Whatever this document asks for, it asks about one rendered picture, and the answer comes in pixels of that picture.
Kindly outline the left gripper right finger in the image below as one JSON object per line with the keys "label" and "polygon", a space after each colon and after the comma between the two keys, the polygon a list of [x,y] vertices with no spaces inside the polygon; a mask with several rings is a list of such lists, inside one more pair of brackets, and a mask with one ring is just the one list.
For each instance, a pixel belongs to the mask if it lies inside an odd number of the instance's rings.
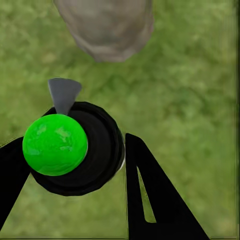
{"label": "left gripper right finger", "polygon": [[[125,135],[129,240],[210,240],[144,141]],[[137,167],[156,223],[145,220]]]}

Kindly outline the pesticide atomizer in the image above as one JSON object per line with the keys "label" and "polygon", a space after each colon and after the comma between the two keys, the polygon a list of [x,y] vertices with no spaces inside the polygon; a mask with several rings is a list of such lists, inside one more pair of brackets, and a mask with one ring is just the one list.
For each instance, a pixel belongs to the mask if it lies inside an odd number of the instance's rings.
{"label": "pesticide atomizer", "polygon": [[119,126],[103,107],[75,101],[82,89],[79,82],[59,77],[47,83],[54,107],[23,137],[28,169],[53,194],[83,196],[99,190],[126,159]]}

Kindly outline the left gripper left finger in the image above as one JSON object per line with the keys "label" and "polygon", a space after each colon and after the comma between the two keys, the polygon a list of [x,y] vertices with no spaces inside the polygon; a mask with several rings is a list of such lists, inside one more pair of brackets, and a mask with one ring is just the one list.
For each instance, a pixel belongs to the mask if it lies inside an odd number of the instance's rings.
{"label": "left gripper left finger", "polygon": [[0,148],[0,231],[31,173],[23,140],[24,136]]}

